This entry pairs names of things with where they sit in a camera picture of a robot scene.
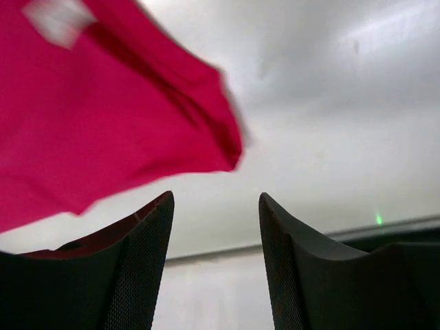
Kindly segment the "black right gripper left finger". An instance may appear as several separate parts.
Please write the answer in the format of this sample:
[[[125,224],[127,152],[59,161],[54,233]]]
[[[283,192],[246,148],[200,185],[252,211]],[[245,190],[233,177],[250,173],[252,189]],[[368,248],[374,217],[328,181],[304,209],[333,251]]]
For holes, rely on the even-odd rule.
[[[174,196],[57,250],[1,254],[2,329],[150,329]]]

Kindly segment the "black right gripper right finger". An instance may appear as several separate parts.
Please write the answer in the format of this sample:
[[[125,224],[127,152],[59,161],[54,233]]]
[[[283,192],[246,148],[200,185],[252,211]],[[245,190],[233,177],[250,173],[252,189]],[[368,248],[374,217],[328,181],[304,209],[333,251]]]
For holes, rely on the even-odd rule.
[[[439,218],[325,235],[258,203],[276,329],[438,329]]]

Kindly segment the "red t shirt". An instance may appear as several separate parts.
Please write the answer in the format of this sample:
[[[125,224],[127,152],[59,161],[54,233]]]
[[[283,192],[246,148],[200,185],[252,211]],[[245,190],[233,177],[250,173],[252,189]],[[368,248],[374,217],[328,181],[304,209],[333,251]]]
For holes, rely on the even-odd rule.
[[[2,231],[242,150],[220,72],[137,1],[1,2]]]

